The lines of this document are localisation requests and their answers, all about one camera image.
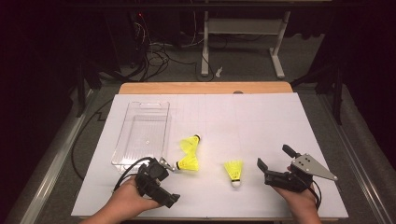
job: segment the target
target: wooden table edge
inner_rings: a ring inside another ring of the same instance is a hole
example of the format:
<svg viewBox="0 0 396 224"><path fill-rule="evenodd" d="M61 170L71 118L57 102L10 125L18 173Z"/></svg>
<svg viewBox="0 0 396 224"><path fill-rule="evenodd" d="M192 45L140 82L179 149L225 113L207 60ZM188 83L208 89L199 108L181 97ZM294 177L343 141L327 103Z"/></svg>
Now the wooden table edge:
<svg viewBox="0 0 396 224"><path fill-rule="evenodd" d="M293 92L285 81L258 82L128 82L119 94L222 94Z"/></svg>

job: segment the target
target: metal bar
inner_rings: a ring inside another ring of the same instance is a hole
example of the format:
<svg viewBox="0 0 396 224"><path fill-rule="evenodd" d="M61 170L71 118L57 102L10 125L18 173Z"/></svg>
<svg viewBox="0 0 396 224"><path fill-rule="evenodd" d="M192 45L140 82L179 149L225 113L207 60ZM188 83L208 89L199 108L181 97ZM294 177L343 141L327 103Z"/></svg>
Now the metal bar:
<svg viewBox="0 0 396 224"><path fill-rule="evenodd" d="M261 10L263 8L276 8L291 10L296 8L346 8L370 7L366 3L332 3L332 2L265 2L265 3L193 3L193 4L70 4L63 3L65 7L84 10Z"/></svg>
<svg viewBox="0 0 396 224"><path fill-rule="evenodd" d="M89 105L92 103L93 98L95 98L96 95L96 92L93 92L92 90L89 91L87 96L89 100L86 108L89 108ZM35 197L31 201L21 220L21 224L35 223L37 220L41 209L44 207L48 197L50 196L50 193L53 190L53 187L55 186L56 180L58 179L58 176L64 167L64 162L73 146L79 129L81 128L82 122L85 119L86 112L87 111L85 110L81 116L74 121L73 130L70 132L67 139L65 139L63 146L59 148L58 152L56 153L52 164L50 165L46 175L43 178L43 181L40 184L40 187L35 193Z"/></svg>
<svg viewBox="0 0 396 224"><path fill-rule="evenodd" d="M346 159L349 161L352 171L354 172L356 179L361 185L361 190L363 194L366 196L367 202L368 204L370 204L378 223L392 224L393 220L390 217L389 212L382 203L381 199L379 198L376 187L371 181L368 174L366 173L363 165L361 164L361 160L359 159L358 155L355 152L354 147L347 138L347 134L345 133L343 127L338 125L337 121L332 116L332 107L329 100L325 95L320 95L319 101L322 103L323 107L327 111L329 118L332 121L332 124L334 125L341 141L344 144L344 147L346 149L345 150Z"/></svg>

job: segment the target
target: table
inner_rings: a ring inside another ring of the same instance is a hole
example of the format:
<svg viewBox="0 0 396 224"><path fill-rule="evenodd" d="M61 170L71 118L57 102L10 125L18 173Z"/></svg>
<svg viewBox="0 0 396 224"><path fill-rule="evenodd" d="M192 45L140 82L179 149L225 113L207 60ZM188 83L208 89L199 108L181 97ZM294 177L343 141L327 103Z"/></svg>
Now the table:
<svg viewBox="0 0 396 224"><path fill-rule="evenodd" d="M241 91L243 94L230 94ZM72 216L92 215L111 196L120 177L110 164L111 155L128 102L136 100L170 102L172 122L165 153L168 161L181 159L183 152L177 146L183 136L198 133L202 137L197 149L200 170L170 174L162 182L164 189L181 195L179 201L170 209L150 210L138 218L291 219L284 200L264 185L257 158L261 157L271 170L285 170L290 158L281 146L288 143L326 166L298 95L286 82L126 83L114 99ZM238 189L231 187L222 167L232 158L244 161L242 186ZM325 199L319 209L321 218L347 217L335 184L321 178L316 181Z"/></svg>

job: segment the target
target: black cable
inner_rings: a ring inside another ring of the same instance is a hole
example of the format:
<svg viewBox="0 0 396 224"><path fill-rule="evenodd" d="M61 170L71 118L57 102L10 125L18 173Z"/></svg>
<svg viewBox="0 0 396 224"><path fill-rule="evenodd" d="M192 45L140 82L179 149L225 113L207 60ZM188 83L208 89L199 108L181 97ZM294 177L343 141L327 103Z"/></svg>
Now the black cable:
<svg viewBox="0 0 396 224"><path fill-rule="evenodd" d="M314 181L314 184L317 186L317 189L319 191L319 201L317 202L317 209L319 209L321 201L322 201L321 190L320 190L320 187L319 187L318 183L315 182L315 180L313 180L313 181Z"/></svg>
<svg viewBox="0 0 396 224"><path fill-rule="evenodd" d="M141 161L154 161L154 159L151 158L151 157L144 157L144 158L142 158L142 159L137 160L137 161L134 162L132 165L130 165L130 166L128 167L128 169L126 169L125 172L120 176L120 179L119 179L119 181L117 181L117 184L116 184L116 186L115 186L114 189L113 189L113 192L115 192L115 191L120 187L122 181L123 181L126 177L130 176L130 175L128 175L128 173L132 170L132 168L134 168L134 167L135 167L139 162L141 162Z"/></svg>
<svg viewBox="0 0 396 224"><path fill-rule="evenodd" d="M85 128L88 126L88 124L90 123L90 121L93 119L93 117L95 115L99 115L99 118L97 121L106 121L106 119L102 119L102 112L99 112L101 109L103 109L103 107L105 107L108 103L110 103L111 101L113 101L113 99L105 102L102 106L99 107L99 109L97 109L91 116L90 118L87 120L87 122L84 124L84 126L79 130L78 135L76 136L76 139L73 143L73 146L71 148L71 155L70 155L70 159L72 161L72 166L73 166L73 170L76 173L76 175L78 176L79 179L84 180L84 177L82 177L82 175L79 173L76 163L75 163L75 148L76 148L76 144L78 142L78 139L81 137L81 134L84 132Z"/></svg>
<svg viewBox="0 0 396 224"><path fill-rule="evenodd" d="M320 194L320 198L319 198L319 196L317 195L317 193L313 190L313 189L311 189L311 187L310 186L307 186L306 185L306 183L299 177L299 176L297 176L297 175L293 175L294 177L296 177L299 181L301 181L305 186L306 186L306 188L314 195L314 197L315 197L315 199L316 199L316 208L317 208L317 210L319 209L319 207L320 207L320 204L321 204L321 191L320 191L320 188L319 188L319 185L317 184L317 182L315 182L314 180L312 180L314 183L315 183L315 185L318 187L318 191L319 191L319 194Z"/></svg>

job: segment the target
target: metal stand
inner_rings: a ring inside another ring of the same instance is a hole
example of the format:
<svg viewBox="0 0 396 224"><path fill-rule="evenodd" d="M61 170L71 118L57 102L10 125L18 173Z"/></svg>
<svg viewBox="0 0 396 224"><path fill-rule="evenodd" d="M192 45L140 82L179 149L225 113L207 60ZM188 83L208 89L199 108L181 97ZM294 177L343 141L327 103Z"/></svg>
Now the metal stand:
<svg viewBox="0 0 396 224"><path fill-rule="evenodd" d="M277 56L282 43L290 12L286 11L282 20L245 20L245 19L209 19L205 12L204 48L202 59L202 76L209 75L209 49L207 46L209 34L247 34L247 35L277 35L276 45L269 52L278 78L284 78L282 65Z"/></svg>

